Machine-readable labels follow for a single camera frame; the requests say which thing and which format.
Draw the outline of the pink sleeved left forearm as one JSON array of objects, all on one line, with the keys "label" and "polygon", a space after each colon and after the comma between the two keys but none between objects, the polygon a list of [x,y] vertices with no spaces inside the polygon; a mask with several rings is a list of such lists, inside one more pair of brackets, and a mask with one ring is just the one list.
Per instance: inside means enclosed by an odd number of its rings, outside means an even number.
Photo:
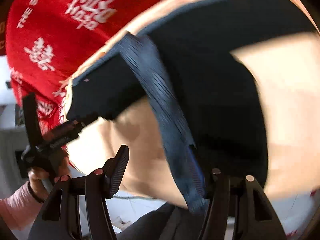
[{"label": "pink sleeved left forearm", "polygon": [[23,230],[35,220],[42,204],[27,182],[10,197],[1,199],[1,218],[10,230]]}]

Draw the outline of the left hand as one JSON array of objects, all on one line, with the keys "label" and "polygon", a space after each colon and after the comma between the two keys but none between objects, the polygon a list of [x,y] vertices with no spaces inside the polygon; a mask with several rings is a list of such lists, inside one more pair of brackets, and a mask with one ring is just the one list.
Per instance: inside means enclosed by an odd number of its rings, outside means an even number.
[{"label": "left hand", "polygon": [[[61,161],[59,166],[59,171],[57,173],[57,177],[55,177],[55,181],[57,181],[63,175],[71,175],[68,167],[69,157],[65,150],[62,150],[64,159]],[[33,167],[28,172],[30,187],[35,193],[35,196],[40,200],[46,200],[49,193],[47,189],[44,187],[42,183],[43,180],[49,178],[49,173],[40,167]]]}]

